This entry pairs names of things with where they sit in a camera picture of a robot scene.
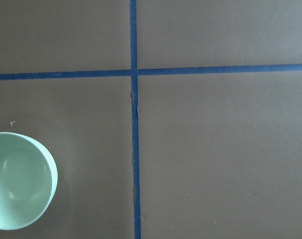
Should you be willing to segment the green bowl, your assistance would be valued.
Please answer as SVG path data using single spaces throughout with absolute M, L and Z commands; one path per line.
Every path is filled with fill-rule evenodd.
M 0 132 L 0 230 L 27 227 L 46 211 L 56 192 L 58 170 L 37 140 Z

